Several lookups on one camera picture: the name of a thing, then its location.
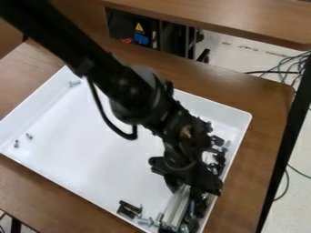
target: wooden table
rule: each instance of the wooden table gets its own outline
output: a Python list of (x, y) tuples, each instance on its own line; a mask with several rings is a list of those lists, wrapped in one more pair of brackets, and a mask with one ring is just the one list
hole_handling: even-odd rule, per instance
[[(101, 38), (122, 60), (151, 66), (176, 88), (253, 115), (206, 231), (255, 232), (294, 94), (279, 84)], [(0, 118), (63, 62), (33, 41), (0, 61)], [(124, 221), (0, 155), (0, 209), (41, 232), (137, 232)]]
[(93, 0), (115, 10), (291, 47), (311, 48), (311, 3), (299, 0)]

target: metal frame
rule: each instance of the metal frame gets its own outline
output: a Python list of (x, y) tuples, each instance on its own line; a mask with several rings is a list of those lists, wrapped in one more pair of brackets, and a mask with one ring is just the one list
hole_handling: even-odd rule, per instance
[(265, 225), (267, 215), (273, 204), (279, 184), (286, 170), (289, 158), (292, 155), (295, 143), (299, 136), (306, 114), (311, 104), (311, 55), (306, 60), (306, 69), (301, 77), (296, 97), (289, 110), (286, 129), (279, 148), (274, 171), (266, 193), (266, 200), (262, 208), (261, 216), (257, 225), (257, 233), (260, 233)]

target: bolt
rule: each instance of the bolt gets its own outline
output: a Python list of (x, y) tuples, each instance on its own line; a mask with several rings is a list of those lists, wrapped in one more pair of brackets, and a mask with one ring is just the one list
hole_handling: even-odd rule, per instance
[(139, 218), (137, 222), (141, 225), (147, 225), (149, 228), (154, 225), (154, 220), (151, 218)]
[(69, 81), (69, 87), (75, 87), (78, 86), (79, 84), (81, 84), (80, 80), (77, 81)]
[(27, 138), (28, 138), (29, 140), (31, 140), (31, 139), (33, 139), (33, 138), (34, 138), (33, 136), (31, 136), (31, 135), (30, 135), (30, 134), (28, 134), (28, 133), (26, 133), (25, 135), (27, 136)]
[(160, 227), (161, 223), (162, 223), (162, 218), (163, 218), (164, 214), (163, 213), (158, 213), (155, 219), (155, 226)]
[(15, 148), (19, 148), (19, 142), (18, 142), (18, 140), (15, 141), (14, 147), (15, 147)]

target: floor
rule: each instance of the floor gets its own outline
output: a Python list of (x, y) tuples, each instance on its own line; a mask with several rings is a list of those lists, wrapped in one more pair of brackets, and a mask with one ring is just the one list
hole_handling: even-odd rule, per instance
[[(240, 72), (267, 70), (275, 66), (284, 56), (294, 56), (301, 52), (279, 46), (249, 41), (228, 35), (205, 32), (205, 40), (197, 45), (197, 54), (204, 48), (211, 50), (210, 64)], [(265, 78), (279, 81), (277, 75)], [(311, 112), (308, 114), (290, 164), (311, 175)], [(263, 233), (307, 233), (311, 232), (311, 180), (288, 169), (290, 185), (286, 195), (274, 203)], [(282, 193), (286, 181), (283, 178), (278, 194)], [(10, 217), (0, 221), (5, 232), (10, 232)], [(23, 233), (34, 232), (23, 227)]]

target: black cable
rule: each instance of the black cable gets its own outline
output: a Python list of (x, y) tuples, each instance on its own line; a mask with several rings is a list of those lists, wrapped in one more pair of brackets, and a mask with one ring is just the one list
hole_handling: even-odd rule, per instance
[(0, 231), (1, 231), (1, 233), (5, 233), (5, 230), (1, 225), (0, 225)]
[(286, 188), (284, 189), (283, 193), (279, 197), (274, 199), (274, 201), (277, 201), (280, 198), (282, 198), (286, 194), (286, 192), (288, 191), (288, 188), (289, 188), (289, 175), (288, 175), (287, 170), (285, 171), (285, 173), (286, 173)]
[(291, 166), (290, 164), (287, 164), (290, 168), (292, 168), (296, 173), (298, 173), (299, 175), (306, 177), (308, 179), (311, 179), (311, 176), (306, 175), (305, 173), (299, 171), (298, 169), (294, 168), (293, 166)]
[(263, 71), (249, 71), (249, 72), (245, 72), (244, 74), (261, 74), (261, 73), (265, 73), (265, 74), (293, 74), (293, 75), (297, 75), (299, 74), (298, 72), (295, 71), (272, 71), (272, 70), (263, 70)]
[(88, 85), (90, 86), (91, 88), (91, 92), (92, 92), (92, 95), (93, 95), (93, 98), (96, 102), (96, 105), (97, 105), (97, 108), (99, 110), (99, 113), (100, 115), (102, 116), (102, 118), (104, 119), (105, 123), (115, 132), (117, 133), (120, 137), (123, 137), (127, 140), (135, 140), (137, 139), (137, 125), (133, 125), (132, 126), (132, 134), (127, 134), (125, 132), (123, 132), (121, 129), (119, 129), (118, 127), (116, 127), (109, 119), (108, 117), (106, 116), (105, 114), (105, 111), (103, 109), (103, 106), (100, 102), (100, 99), (98, 97), (98, 94), (96, 92), (96, 89), (95, 89), (95, 85), (93, 84), (93, 82), (87, 78), (87, 82), (88, 82)]
[(295, 58), (298, 58), (298, 57), (301, 57), (301, 56), (305, 56), (305, 55), (307, 55), (308, 53), (310, 53), (310, 51), (307, 51), (307, 52), (305, 52), (305, 53), (302, 53), (302, 54), (300, 54), (300, 55), (298, 55), (298, 56), (289, 56), (289, 57), (286, 57), (286, 58), (282, 59), (276, 66), (272, 67), (271, 69), (269, 69), (269, 70), (267, 70), (265, 73), (263, 73), (260, 77), (262, 77), (263, 75), (265, 75), (267, 72), (270, 72), (270, 71), (272, 71), (272, 70), (274, 70), (274, 69), (277, 69), (278, 67), (280, 67), (280, 66), (286, 64), (287, 62), (290, 62), (291, 60), (293, 60), (293, 59), (295, 59)]

